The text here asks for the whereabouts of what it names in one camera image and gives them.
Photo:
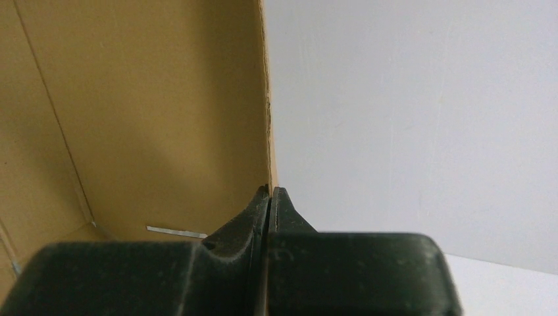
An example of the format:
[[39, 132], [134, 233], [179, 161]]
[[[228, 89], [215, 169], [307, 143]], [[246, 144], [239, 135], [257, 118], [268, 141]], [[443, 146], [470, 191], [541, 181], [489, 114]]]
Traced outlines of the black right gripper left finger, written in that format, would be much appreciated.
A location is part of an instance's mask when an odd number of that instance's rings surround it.
[[189, 242], [60, 242], [39, 250], [2, 315], [252, 315], [269, 193]]

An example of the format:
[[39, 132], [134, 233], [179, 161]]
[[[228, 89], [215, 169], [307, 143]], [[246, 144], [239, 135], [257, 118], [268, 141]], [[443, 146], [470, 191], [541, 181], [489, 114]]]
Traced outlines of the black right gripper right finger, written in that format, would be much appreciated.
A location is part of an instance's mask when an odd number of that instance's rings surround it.
[[284, 188], [267, 237], [269, 315], [461, 315], [445, 257], [428, 236], [318, 232]]

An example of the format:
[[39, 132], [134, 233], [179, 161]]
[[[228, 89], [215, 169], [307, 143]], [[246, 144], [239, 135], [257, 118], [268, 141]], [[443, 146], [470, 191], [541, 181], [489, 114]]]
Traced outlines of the brown cardboard box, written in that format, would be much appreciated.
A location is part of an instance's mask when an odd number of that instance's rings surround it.
[[55, 242], [211, 234], [276, 183], [262, 1], [1, 2], [1, 297]]

